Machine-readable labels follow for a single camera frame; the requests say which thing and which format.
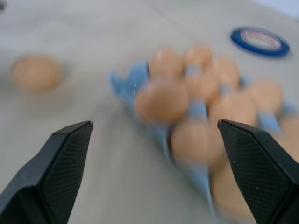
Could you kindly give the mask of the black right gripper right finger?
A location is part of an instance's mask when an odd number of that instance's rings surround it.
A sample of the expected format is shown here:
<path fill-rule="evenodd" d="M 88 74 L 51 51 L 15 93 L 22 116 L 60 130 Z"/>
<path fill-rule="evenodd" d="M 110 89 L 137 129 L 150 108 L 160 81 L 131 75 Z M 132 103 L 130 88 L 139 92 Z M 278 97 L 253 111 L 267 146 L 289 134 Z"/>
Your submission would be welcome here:
<path fill-rule="evenodd" d="M 299 165 L 259 128 L 219 120 L 236 184 L 258 224 L 299 222 Z"/>

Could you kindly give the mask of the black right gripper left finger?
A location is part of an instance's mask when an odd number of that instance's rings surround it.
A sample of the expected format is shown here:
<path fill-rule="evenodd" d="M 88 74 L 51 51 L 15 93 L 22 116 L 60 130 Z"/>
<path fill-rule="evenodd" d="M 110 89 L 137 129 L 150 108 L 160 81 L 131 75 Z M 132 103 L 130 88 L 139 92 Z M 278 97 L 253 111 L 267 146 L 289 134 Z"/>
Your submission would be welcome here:
<path fill-rule="evenodd" d="M 66 224 L 81 185 L 93 123 L 66 126 L 13 177 L 0 195 L 2 224 Z"/>

